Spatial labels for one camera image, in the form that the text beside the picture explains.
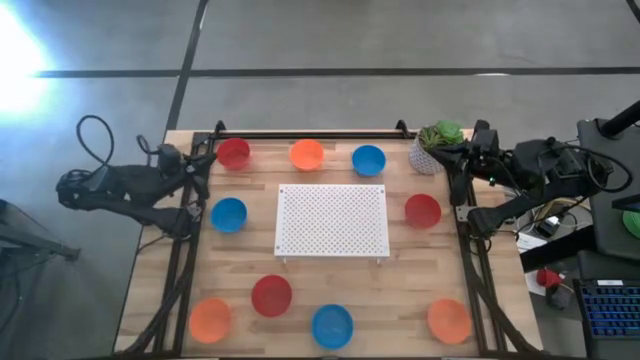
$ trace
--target white pegboard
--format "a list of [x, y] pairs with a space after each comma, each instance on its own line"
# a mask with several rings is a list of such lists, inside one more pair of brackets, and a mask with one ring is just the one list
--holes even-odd
[[388, 257], [384, 185], [280, 185], [274, 255]]

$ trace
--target floor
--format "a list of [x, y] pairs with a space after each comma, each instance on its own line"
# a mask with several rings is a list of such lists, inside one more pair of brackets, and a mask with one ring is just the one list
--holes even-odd
[[[81, 116], [109, 122], [113, 164], [144, 161], [136, 134], [154, 146], [166, 129], [211, 129], [219, 119], [291, 129], [482, 118], [503, 147], [568, 140], [577, 120], [637, 100], [640, 23], [630, 9], [623, 0], [0, 0], [0, 45], [11, 49], [0, 57], [0, 198], [82, 248], [77, 262], [21, 273], [37, 273], [37, 285], [23, 291], [0, 357], [82, 358], [113, 346], [141, 227], [58, 204], [63, 173], [96, 167], [76, 140]], [[233, 71], [283, 68], [407, 71]], [[411, 73], [420, 76], [400, 76]], [[108, 151], [99, 125], [83, 134]], [[14, 301], [2, 294], [0, 303]], [[545, 348], [584, 351], [558, 340], [579, 331], [573, 316], [536, 309]]]

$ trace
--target red bowl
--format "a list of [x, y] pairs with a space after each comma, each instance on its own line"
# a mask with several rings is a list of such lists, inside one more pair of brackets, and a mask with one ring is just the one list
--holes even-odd
[[240, 138], [226, 140], [216, 152], [218, 161], [228, 170], [240, 170], [249, 163], [249, 143]]
[[430, 228], [440, 221], [442, 210], [436, 199], [426, 194], [416, 194], [404, 204], [407, 224], [416, 228]]
[[268, 275], [258, 280], [253, 287], [251, 303], [260, 315], [275, 317], [287, 311], [292, 295], [291, 285], [285, 278]]

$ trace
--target blue keyboard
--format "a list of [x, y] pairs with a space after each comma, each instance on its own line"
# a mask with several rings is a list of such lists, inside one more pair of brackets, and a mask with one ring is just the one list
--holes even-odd
[[640, 338], [640, 282], [576, 281], [575, 289], [592, 338]]

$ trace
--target black metal frame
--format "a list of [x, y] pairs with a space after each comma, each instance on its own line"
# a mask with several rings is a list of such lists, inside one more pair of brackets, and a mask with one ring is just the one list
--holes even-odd
[[[201, 153], [203, 146], [206, 153], [212, 153], [214, 143], [218, 139], [227, 139], [231, 137], [242, 137], [246, 139], [412, 139], [416, 136], [415, 132], [411, 132], [407, 129], [404, 121], [398, 121], [395, 130], [387, 132], [380, 131], [301, 131], [301, 132], [288, 132], [288, 131], [226, 131], [226, 127], [223, 122], [219, 121], [216, 125], [215, 131], [197, 132], [193, 134], [191, 155]], [[448, 176], [449, 184], [452, 182], [452, 178]], [[187, 206], [192, 196], [192, 189], [190, 186], [186, 186], [181, 199], [181, 206]], [[470, 191], [468, 195], [468, 204], [471, 206], [476, 205], [475, 193], [473, 191], [473, 185], [470, 185]], [[475, 334], [478, 343], [478, 352], [480, 356], [494, 359], [563, 359], [565, 357], [557, 357], [550, 355], [543, 355], [538, 352], [533, 346], [529, 345], [524, 337], [517, 331], [517, 329], [511, 324], [507, 316], [504, 314], [495, 295], [495, 287], [493, 283], [493, 277], [491, 274], [491, 267], [489, 264], [489, 257], [484, 241], [478, 241], [469, 236], [469, 225], [466, 222], [460, 222], [457, 214], [454, 216], [456, 221], [456, 228], [458, 233], [458, 240], [460, 244], [461, 260], [465, 274], [467, 293], [469, 296], [469, 304], [471, 308], [471, 316], [475, 327]], [[189, 305], [189, 297], [191, 294], [191, 285], [193, 279], [193, 273], [195, 271], [195, 259], [198, 249], [198, 242], [200, 239], [201, 230], [200, 217], [192, 225], [191, 237], [186, 241], [175, 241], [171, 249], [171, 255], [169, 258], [169, 265], [167, 271], [167, 278], [165, 281], [165, 288], [163, 291], [163, 301], [158, 310], [150, 321], [147, 328], [140, 334], [138, 339], [127, 348], [125, 351], [117, 352], [111, 356], [101, 359], [168, 359], [178, 358], [182, 354], [182, 344], [184, 341], [184, 335], [186, 331], [187, 312]], [[477, 256], [481, 275], [475, 270], [471, 251], [471, 242], [475, 241]], [[180, 276], [176, 280], [178, 274], [178, 259], [182, 251], [184, 243], [189, 244], [186, 262]], [[490, 317], [492, 320], [493, 334], [496, 341], [496, 350], [490, 350], [487, 344], [487, 337], [485, 334], [484, 323], [482, 321], [482, 313], [480, 309], [480, 297], [487, 308], [489, 309]], [[175, 306], [176, 302], [179, 302], [178, 316], [176, 321], [175, 336], [170, 350], [165, 350], [165, 337], [167, 329], [167, 318], [171, 309]], [[507, 351], [505, 335], [509, 337], [511, 343], [514, 345], [519, 353], [512, 353]], [[145, 352], [148, 349], [152, 339], [154, 340], [153, 347], [150, 352]]]

